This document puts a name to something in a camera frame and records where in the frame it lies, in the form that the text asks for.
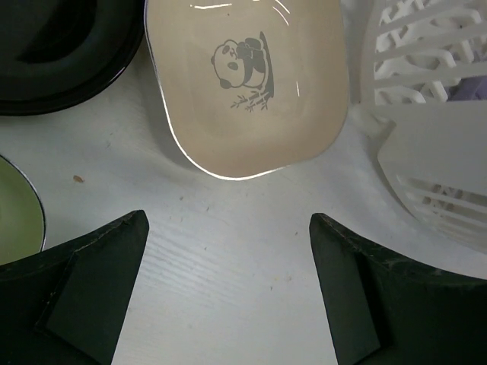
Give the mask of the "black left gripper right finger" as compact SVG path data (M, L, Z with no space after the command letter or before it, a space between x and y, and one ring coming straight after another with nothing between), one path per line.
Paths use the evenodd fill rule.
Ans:
M340 364L484 364L486 282L417 262L322 213L310 244Z

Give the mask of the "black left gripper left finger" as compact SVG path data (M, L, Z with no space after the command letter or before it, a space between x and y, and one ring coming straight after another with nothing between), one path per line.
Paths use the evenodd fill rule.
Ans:
M148 239L132 211L1 266L3 364L110 364Z

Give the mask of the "purple square panda plate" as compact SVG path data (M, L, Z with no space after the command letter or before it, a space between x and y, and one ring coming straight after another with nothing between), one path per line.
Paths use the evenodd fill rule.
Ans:
M450 91L449 101L486 100L486 76L464 78Z

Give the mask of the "cream square panda plate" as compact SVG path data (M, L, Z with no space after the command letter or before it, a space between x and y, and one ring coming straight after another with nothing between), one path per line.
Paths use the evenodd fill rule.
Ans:
M202 172L245 180L322 154L349 106L338 1L148 1L167 123Z

